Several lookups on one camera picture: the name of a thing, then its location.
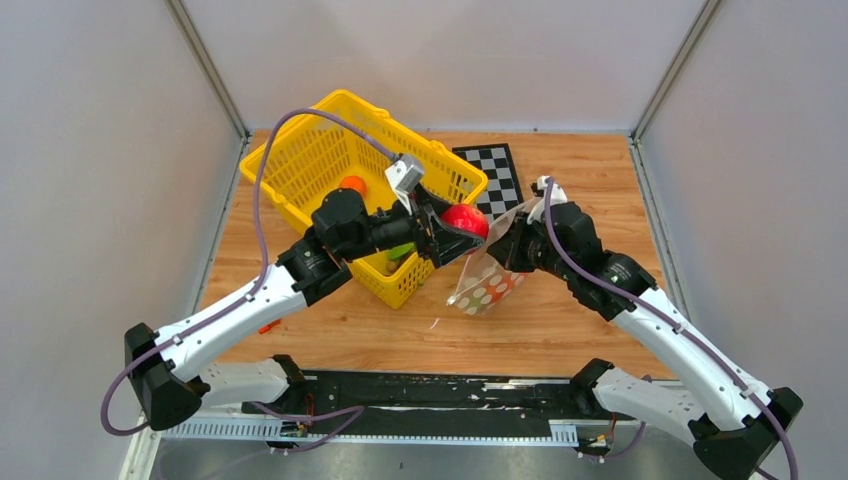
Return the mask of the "red apple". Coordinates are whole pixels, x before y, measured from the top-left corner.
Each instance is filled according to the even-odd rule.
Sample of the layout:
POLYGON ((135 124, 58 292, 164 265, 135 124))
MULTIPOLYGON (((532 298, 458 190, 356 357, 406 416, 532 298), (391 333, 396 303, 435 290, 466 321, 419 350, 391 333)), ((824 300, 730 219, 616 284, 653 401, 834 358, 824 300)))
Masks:
POLYGON ((440 215, 443 223, 472 233, 486 240, 490 225, 487 217, 476 207, 467 204, 457 204, 448 208, 440 215))

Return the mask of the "polka dot zip bag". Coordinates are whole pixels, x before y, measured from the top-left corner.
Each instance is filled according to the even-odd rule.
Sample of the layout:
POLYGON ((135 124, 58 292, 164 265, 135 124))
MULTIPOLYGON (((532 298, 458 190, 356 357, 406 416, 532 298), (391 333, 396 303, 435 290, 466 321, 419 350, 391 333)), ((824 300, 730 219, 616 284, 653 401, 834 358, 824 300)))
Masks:
MULTIPOLYGON (((509 228, 511 222, 519 213, 528 213, 533 199, 519 204, 491 222, 485 246, 489 247, 497 240, 509 228)), ((476 251, 467 257, 457 286, 448 297, 446 304, 466 315, 486 314, 501 300, 494 305, 482 305, 481 298, 485 295, 485 287, 492 276, 503 275, 507 272, 514 273, 504 269, 484 249, 476 251)))

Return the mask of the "orange tangerine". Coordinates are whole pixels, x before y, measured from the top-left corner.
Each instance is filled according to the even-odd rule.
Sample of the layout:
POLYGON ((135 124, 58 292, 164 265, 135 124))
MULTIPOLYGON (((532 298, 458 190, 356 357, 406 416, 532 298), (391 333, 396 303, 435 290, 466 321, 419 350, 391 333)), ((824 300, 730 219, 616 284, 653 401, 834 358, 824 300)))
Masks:
POLYGON ((366 198, 368 195, 367 182, 358 175, 350 175, 344 177, 339 182, 339 187, 356 191, 360 196, 366 198))

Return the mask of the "yellow plastic basket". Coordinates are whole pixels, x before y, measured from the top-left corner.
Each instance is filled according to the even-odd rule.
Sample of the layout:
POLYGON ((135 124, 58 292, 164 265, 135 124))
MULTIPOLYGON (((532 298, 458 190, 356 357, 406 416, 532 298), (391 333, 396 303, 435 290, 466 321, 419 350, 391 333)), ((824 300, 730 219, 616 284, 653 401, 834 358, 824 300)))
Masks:
MULTIPOLYGON (((354 93, 337 89, 315 104, 355 126, 389 150, 410 154, 424 167, 422 185, 452 204, 472 205, 486 190, 487 175, 394 120, 390 113, 354 93)), ((369 212, 389 209, 396 200, 385 171, 390 162, 365 140, 322 117, 299 115, 288 121, 274 142, 265 143, 240 163, 242 175, 261 190, 286 223, 302 233, 326 194, 342 186, 363 188, 369 212)), ((393 309, 400 308, 433 272, 431 261, 408 257, 395 271, 388 256, 376 253, 351 265, 355 280, 393 309)))

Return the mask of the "orange carrot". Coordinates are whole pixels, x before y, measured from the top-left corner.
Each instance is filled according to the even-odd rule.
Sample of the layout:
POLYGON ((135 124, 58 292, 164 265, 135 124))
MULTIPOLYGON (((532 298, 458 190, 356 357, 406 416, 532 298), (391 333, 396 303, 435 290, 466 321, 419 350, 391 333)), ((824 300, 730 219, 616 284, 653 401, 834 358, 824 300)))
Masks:
POLYGON ((485 295, 481 298, 481 304, 490 306, 498 303, 521 285, 525 278, 526 274, 509 272, 492 276, 485 287, 485 295))

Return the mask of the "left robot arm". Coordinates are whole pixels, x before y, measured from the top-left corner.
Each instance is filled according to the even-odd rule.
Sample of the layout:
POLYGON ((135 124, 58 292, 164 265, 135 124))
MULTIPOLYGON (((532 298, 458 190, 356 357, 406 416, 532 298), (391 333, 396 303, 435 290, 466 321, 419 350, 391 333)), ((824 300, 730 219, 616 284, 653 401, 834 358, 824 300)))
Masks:
POLYGON ((146 427, 170 429, 224 397, 223 384, 205 367, 260 327, 333 294, 351 280, 351 262, 411 244, 440 268, 482 247, 485 236, 443 220, 461 208, 417 186, 390 210, 370 214, 357 191, 337 188, 313 212, 303 237, 275 262, 265 261, 255 279, 184 320, 128 329, 126 376, 146 427))

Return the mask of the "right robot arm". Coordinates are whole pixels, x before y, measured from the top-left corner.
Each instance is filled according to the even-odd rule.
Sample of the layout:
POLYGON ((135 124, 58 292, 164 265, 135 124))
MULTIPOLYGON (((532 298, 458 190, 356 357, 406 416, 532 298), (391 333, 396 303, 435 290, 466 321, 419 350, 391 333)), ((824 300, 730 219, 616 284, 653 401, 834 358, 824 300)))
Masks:
POLYGON ((544 271, 574 298, 629 333, 682 382, 683 393, 594 359, 576 376, 571 403, 584 417, 603 410, 646 422, 691 447, 721 479, 748 479, 782 445, 800 476, 788 429, 803 406, 790 388, 769 388, 731 361, 671 302, 633 258, 603 248, 575 203, 521 205, 500 216, 486 251, 506 270, 544 271))

